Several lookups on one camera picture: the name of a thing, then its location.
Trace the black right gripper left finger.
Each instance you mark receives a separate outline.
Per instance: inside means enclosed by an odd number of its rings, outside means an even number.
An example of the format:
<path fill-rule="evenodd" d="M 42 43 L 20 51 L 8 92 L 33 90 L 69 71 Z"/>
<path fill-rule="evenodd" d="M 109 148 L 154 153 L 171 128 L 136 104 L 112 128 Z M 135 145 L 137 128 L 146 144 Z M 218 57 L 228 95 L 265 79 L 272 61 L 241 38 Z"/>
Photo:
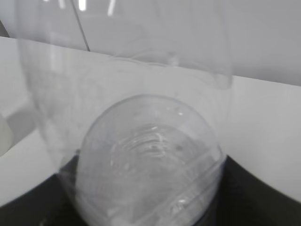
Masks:
<path fill-rule="evenodd" d="M 2 226 L 81 226 L 75 203 L 79 150 L 60 173 L 0 207 Z"/>

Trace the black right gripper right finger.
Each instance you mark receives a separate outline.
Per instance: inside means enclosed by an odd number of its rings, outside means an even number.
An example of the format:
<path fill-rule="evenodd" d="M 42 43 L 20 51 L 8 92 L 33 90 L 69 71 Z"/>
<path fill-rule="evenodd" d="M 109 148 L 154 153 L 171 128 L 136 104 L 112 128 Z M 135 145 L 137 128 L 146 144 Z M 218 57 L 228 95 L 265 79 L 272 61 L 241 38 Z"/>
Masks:
<path fill-rule="evenodd" d="M 299 226 L 301 204 L 227 157 L 212 203 L 197 226 Z"/>

